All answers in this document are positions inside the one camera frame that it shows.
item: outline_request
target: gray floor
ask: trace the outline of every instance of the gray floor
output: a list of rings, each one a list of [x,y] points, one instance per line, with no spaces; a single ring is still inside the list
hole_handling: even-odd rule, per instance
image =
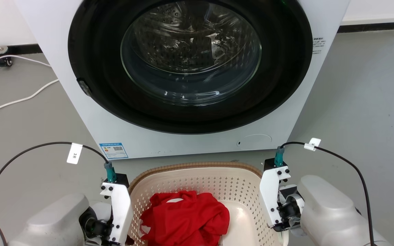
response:
[[[45,61],[42,55],[28,56]],[[16,59],[0,68],[0,105],[34,93],[55,79],[50,68]],[[338,34],[290,140],[322,139],[357,164],[369,188],[374,227],[394,245],[394,31]],[[0,110],[0,168],[20,151],[49,141],[94,146],[86,127],[60,84],[29,101]],[[34,150],[15,161],[0,178],[0,225],[8,240],[26,219],[70,192],[103,201],[98,186],[101,160],[83,152],[78,165],[67,164],[67,146]],[[195,161],[260,163],[272,151],[175,156],[115,162],[117,171],[141,173],[158,165]],[[361,182],[347,164],[324,153],[292,146],[286,150],[292,182],[316,174],[349,195],[366,214]],[[313,245],[291,237],[292,246]]]

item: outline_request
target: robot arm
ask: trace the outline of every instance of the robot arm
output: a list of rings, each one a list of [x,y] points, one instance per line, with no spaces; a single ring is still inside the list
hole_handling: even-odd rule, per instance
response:
[[[324,179],[306,175],[297,186],[279,186],[275,174],[283,167],[269,165],[260,184],[260,201],[265,204],[267,225],[276,231],[290,229],[295,235],[308,235],[317,246],[370,245],[367,220],[352,200]],[[374,231],[377,246],[391,246]]]
[[[23,232],[8,245],[84,246],[86,241],[102,246],[133,245],[127,236],[133,218],[127,176],[116,174],[111,164],[106,164],[108,179],[102,183],[100,194],[111,198],[111,206],[103,203],[93,209],[83,194],[64,196],[30,218]]]

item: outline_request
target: washing machine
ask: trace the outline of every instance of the washing machine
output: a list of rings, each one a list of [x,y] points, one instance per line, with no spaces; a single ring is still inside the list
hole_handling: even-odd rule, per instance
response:
[[[108,159],[286,142],[349,0],[15,0]]]

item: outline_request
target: white power cord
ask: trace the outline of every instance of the white power cord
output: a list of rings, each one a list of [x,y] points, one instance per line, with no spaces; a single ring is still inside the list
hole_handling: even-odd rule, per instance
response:
[[[46,63],[43,63],[43,62],[40,62],[40,61],[37,61],[37,60],[33,60],[33,59],[28,59],[28,58],[25,58],[25,57],[22,57],[22,56],[6,55],[6,56],[1,56],[0,58],[5,58],[5,57],[17,57],[17,58],[21,58],[21,59],[24,59],[24,60],[28,60],[28,61],[39,63],[39,64],[45,65],[47,67],[51,67],[50,65],[48,65]],[[36,96],[37,94],[39,94],[39,92],[41,92],[43,89],[47,88],[48,86],[50,86],[50,85],[52,85],[52,84],[54,84],[54,83],[56,83],[58,81],[59,81],[58,79],[51,81],[50,83],[44,85],[41,89],[39,89],[37,92],[35,92],[33,95],[31,95],[29,97],[26,97],[26,98],[23,98],[23,99],[19,99],[19,100],[12,101],[12,102],[6,103],[4,105],[1,105],[0,109],[3,108],[3,107],[6,107],[6,106],[12,105],[14,103],[19,103],[21,101],[25,101],[25,100],[31,99],[34,96]]]

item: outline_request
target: plastic laundry basket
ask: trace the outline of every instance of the plastic laundry basket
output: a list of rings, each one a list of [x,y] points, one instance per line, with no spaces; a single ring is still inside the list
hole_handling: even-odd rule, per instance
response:
[[[129,187],[134,213],[129,235],[136,246],[146,245],[138,236],[138,222],[153,194],[195,190],[212,193],[229,209],[228,233],[219,245],[286,246],[288,234],[268,228],[264,219],[258,198],[261,176],[260,170],[238,162],[195,162],[145,171]]]

